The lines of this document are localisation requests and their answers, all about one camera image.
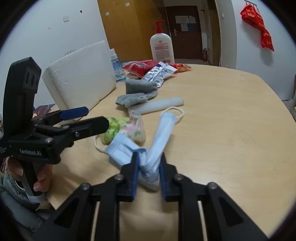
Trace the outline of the grey jacket left forearm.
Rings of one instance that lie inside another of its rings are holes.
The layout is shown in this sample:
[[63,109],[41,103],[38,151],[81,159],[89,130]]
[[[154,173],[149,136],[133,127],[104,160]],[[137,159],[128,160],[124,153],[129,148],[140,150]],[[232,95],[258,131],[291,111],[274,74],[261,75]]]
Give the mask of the grey jacket left forearm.
[[51,210],[40,209],[38,203],[30,202],[25,190],[8,172],[1,176],[1,200],[19,225],[30,233],[34,233],[52,214]]

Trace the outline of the person's left hand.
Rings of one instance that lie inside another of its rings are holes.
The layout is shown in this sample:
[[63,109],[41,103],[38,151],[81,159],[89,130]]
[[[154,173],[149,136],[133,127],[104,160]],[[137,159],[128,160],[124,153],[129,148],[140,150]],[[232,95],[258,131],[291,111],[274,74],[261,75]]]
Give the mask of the person's left hand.
[[[21,163],[15,158],[7,157],[6,167],[8,168],[8,171],[14,180],[21,181],[24,176],[29,179],[30,172],[24,169]],[[36,182],[33,185],[34,191],[40,191],[43,193],[48,192],[53,175],[53,165],[45,164],[37,174],[34,171],[32,172],[32,174],[33,177],[37,178]]]

